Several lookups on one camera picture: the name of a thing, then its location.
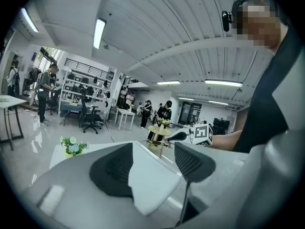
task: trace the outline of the ceiling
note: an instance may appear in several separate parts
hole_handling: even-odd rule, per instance
[[[223,31],[221,12],[230,11],[233,1],[31,0],[27,9],[39,33],[22,16],[15,24],[34,44],[100,62],[149,86],[180,80],[169,87],[178,96],[226,102],[237,110],[250,103],[272,55]],[[277,8],[274,0],[264,1]],[[107,21],[102,43],[108,50],[92,46],[97,18]],[[205,79],[244,86],[206,85]]]

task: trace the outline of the floor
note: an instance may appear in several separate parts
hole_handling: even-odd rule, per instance
[[[1,163],[6,167],[17,193],[21,193],[33,184],[39,176],[49,170],[54,147],[59,144],[61,136],[74,136],[78,141],[89,142],[90,144],[137,140],[148,147],[146,142],[148,132],[147,129],[138,127],[141,123],[139,116],[135,116],[132,131],[128,130],[131,117],[127,118],[126,125],[122,124],[121,131],[119,131],[118,124],[114,124],[114,116],[112,115],[111,119],[96,134],[93,130],[83,133],[78,127],[77,119],[69,118],[69,121],[66,121],[65,126],[63,126],[62,118],[58,119],[56,114],[48,116],[49,112],[47,112],[46,117],[50,120],[49,126],[40,126],[36,112],[21,108],[18,109],[18,112],[24,139],[13,141],[14,151],[11,151],[10,146],[5,144],[1,146],[0,152]],[[14,112],[10,112],[10,118],[12,130],[17,130]],[[3,123],[3,113],[0,113],[0,122]],[[1,138],[5,138],[3,136],[4,128],[1,125]],[[176,167],[173,149],[164,149],[162,160]],[[184,192],[185,181],[182,179],[172,195],[150,215],[160,227],[173,227],[176,224],[180,217]]]

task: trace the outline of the ceiling light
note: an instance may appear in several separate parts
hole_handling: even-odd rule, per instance
[[[157,82],[159,85],[180,84],[180,81]]]
[[[98,19],[96,21],[93,46],[97,49],[100,49],[102,35],[103,35],[103,31],[104,31],[106,23],[107,23],[107,21],[105,21],[103,19]]]
[[[186,97],[178,97],[178,98],[180,98],[180,99],[184,99],[184,100],[190,100],[190,101],[194,101],[194,99],[192,99],[192,98],[186,98]]]
[[[25,17],[25,19],[27,20],[27,22],[29,23],[29,25],[32,27],[33,31],[38,32],[36,26],[34,25],[33,21],[31,20],[28,12],[26,11],[25,8],[21,9],[21,12],[23,14],[23,16]]]
[[[213,104],[223,104],[223,105],[228,105],[227,103],[221,103],[221,102],[210,101],[210,100],[209,100],[209,102],[210,102],[210,103],[213,103]]]
[[[227,86],[237,86],[242,87],[242,82],[231,82],[231,81],[215,81],[215,80],[205,80],[207,84],[216,84],[216,85],[227,85]]]

